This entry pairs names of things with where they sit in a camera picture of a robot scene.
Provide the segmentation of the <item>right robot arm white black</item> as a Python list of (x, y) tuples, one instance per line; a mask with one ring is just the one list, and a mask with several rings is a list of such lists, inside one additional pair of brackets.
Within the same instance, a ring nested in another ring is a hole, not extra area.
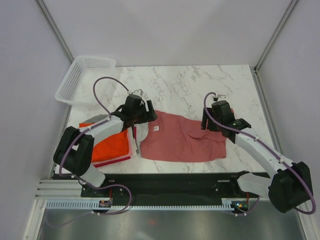
[(216, 100), (203, 108), (201, 129), (220, 132), (223, 137), (245, 150), (267, 172), (268, 177), (242, 171), (229, 184), (235, 197), (245, 192), (268, 198), (281, 213), (292, 209), (305, 215), (316, 212), (311, 174), (304, 162), (295, 163), (261, 140), (243, 118), (236, 119), (229, 103)]

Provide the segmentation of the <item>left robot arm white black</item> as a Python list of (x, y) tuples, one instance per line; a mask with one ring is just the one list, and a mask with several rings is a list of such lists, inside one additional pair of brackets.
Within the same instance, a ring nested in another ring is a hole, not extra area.
[(67, 127), (53, 155), (53, 161), (71, 176), (87, 183), (99, 197), (106, 196), (110, 185), (106, 176), (92, 164), (94, 147), (110, 136), (121, 133), (134, 125), (153, 122), (158, 118), (151, 100), (144, 101), (135, 94), (127, 96), (117, 111), (87, 127)]

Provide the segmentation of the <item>dusty pink t-shirt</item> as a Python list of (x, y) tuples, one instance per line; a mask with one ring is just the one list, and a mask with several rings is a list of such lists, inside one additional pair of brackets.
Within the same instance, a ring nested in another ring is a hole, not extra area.
[(199, 120), (157, 110), (140, 143), (141, 157), (173, 163), (204, 163), (227, 156), (226, 138), (220, 132), (201, 129)]

